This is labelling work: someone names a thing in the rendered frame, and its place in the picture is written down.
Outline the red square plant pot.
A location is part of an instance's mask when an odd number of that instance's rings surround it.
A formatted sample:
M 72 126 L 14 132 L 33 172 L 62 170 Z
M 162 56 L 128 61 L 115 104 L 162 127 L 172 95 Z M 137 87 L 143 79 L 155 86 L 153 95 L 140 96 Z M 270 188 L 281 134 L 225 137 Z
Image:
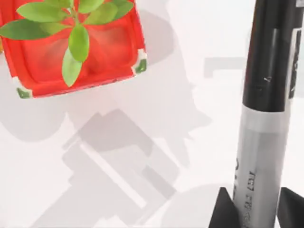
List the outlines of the red square plant pot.
M 24 3 L 42 0 L 0 0 L 0 26 L 20 19 L 16 9 Z M 142 25 L 134 8 L 106 25 L 86 25 L 90 49 L 80 75 L 68 87 L 61 67 L 71 29 L 38 40 L 11 40 L 0 36 L 0 50 L 20 98 L 62 95 L 132 78 L 147 68 Z

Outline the green leafy plant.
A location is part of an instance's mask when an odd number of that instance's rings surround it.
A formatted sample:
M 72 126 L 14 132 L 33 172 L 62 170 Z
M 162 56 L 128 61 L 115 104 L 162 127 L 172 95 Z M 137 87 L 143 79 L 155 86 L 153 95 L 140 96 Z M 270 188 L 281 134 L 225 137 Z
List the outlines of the green leafy plant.
M 70 28 L 61 74 L 71 87 L 80 75 L 90 49 L 86 25 L 106 25 L 126 16 L 134 8 L 130 0 L 42 0 L 16 9 L 20 19 L 0 26 L 0 36 L 11 40 L 48 38 Z

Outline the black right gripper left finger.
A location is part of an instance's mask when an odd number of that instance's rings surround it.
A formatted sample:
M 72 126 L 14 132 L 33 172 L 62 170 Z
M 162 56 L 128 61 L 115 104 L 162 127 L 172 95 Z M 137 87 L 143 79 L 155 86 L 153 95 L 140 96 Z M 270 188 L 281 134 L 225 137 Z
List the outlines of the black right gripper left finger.
M 237 228 L 237 209 L 225 187 L 220 187 L 208 228 Z

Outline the black and grey marker pen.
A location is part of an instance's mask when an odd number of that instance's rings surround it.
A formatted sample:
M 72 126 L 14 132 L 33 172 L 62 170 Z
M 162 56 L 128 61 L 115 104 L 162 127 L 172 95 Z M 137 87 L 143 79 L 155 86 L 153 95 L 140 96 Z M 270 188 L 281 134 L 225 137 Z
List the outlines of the black and grey marker pen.
M 304 0 L 256 0 L 242 99 L 233 202 L 240 228 L 274 228 Z

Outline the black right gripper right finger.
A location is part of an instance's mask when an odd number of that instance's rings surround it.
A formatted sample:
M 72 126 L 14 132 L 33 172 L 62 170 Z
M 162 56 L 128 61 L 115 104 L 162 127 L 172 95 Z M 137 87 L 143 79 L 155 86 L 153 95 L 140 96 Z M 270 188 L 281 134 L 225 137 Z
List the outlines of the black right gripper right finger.
M 280 228 L 304 228 L 304 197 L 282 187 L 277 217 Z

